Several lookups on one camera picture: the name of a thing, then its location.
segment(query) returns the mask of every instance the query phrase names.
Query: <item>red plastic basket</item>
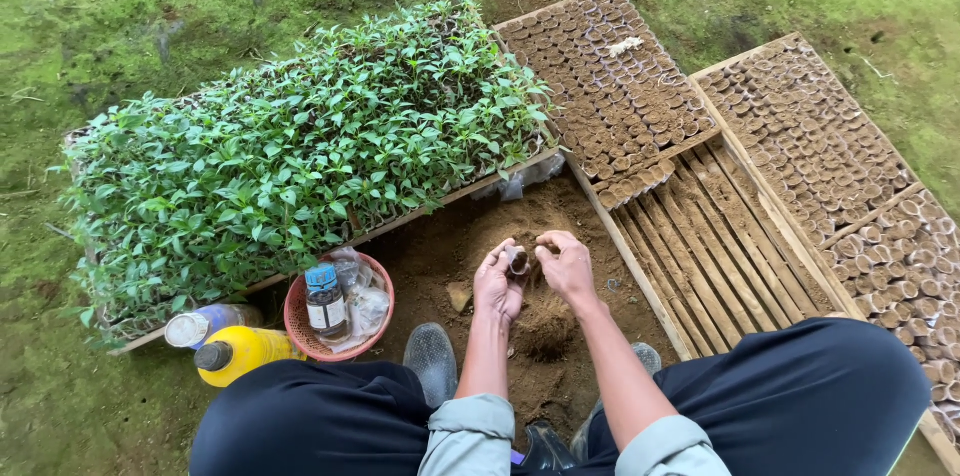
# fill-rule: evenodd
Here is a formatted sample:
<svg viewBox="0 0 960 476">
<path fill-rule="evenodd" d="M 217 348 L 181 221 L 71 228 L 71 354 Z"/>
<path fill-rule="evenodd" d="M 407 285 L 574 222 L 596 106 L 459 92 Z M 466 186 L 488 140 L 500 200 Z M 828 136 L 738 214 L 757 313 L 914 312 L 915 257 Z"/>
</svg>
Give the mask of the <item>red plastic basket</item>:
<svg viewBox="0 0 960 476">
<path fill-rule="evenodd" d="M 380 331 L 367 339 L 366 342 L 340 354 L 334 354 L 329 347 L 317 340 L 317 335 L 310 328 L 310 315 L 306 310 L 306 280 L 304 275 L 297 275 L 294 284 L 287 291 L 287 301 L 283 306 L 283 322 L 286 324 L 290 340 L 294 341 L 296 347 L 310 358 L 318 361 L 343 361 L 344 359 L 356 358 L 374 346 L 380 340 L 380 336 L 387 331 L 387 326 L 390 325 L 390 318 L 394 315 L 394 283 L 390 280 L 390 275 L 387 275 L 387 270 L 380 265 L 380 262 L 363 253 L 357 254 L 360 255 L 360 260 L 365 261 L 374 272 L 379 273 L 386 283 L 384 291 L 390 294 L 390 309 L 387 310 L 387 318 L 380 326 Z M 320 261 L 330 260 L 330 255 L 323 255 L 320 258 Z"/>
</svg>

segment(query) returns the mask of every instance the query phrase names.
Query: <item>knee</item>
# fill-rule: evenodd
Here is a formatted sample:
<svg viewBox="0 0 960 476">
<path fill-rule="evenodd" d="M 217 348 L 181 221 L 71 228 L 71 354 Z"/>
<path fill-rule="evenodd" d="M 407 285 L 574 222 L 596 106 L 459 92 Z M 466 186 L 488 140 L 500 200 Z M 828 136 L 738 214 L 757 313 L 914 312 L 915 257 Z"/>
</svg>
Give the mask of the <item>knee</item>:
<svg viewBox="0 0 960 476">
<path fill-rule="evenodd" d="M 849 318 L 816 318 L 807 322 L 816 328 L 821 356 L 840 369 L 857 373 L 872 387 L 892 389 L 930 402 L 930 381 L 910 350 L 893 334 L 869 322 Z"/>
</svg>

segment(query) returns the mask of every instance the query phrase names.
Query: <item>light gray sleeve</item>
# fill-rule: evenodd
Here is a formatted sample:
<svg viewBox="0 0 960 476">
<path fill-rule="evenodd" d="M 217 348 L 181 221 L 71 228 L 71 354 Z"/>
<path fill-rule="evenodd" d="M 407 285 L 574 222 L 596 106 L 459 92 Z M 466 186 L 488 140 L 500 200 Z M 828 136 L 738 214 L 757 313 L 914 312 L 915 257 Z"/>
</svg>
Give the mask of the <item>light gray sleeve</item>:
<svg viewBox="0 0 960 476">
<path fill-rule="evenodd" d="M 666 416 L 638 434 L 616 462 L 616 476 L 731 476 L 707 433 L 684 416 Z"/>
<path fill-rule="evenodd" d="M 443 403 L 417 476 L 510 476 L 514 407 L 491 393 Z"/>
</svg>

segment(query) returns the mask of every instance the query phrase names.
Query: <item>hand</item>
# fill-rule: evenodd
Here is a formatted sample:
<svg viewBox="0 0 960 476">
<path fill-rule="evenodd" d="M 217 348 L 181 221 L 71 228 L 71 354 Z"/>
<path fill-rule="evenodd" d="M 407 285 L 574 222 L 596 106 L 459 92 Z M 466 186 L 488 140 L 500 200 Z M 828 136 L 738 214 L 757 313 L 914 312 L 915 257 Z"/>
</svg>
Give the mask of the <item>hand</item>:
<svg viewBox="0 0 960 476">
<path fill-rule="evenodd" d="M 543 267 L 546 282 L 573 312 L 580 314 L 591 305 L 600 303 L 594 288 L 594 265 L 591 251 L 570 232 L 551 230 L 536 238 L 536 259 Z M 545 245 L 559 249 L 554 256 Z"/>
<path fill-rule="evenodd" d="M 512 237 L 505 239 L 486 255 L 473 276 L 474 315 L 497 319 L 508 328 L 521 314 L 523 287 L 529 278 L 528 273 L 507 279 L 510 262 L 504 247 L 514 244 Z"/>
</svg>

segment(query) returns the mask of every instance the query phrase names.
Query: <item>yellow bottle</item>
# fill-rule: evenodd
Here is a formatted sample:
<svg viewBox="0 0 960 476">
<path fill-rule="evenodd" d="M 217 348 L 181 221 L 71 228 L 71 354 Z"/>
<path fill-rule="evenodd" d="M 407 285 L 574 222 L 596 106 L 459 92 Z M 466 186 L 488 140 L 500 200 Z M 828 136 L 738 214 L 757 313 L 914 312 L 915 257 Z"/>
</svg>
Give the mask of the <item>yellow bottle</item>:
<svg viewBox="0 0 960 476">
<path fill-rule="evenodd" d="M 210 335 L 193 357 L 208 384 L 227 387 L 244 373 L 278 359 L 306 359 L 285 332 L 230 326 Z"/>
</svg>

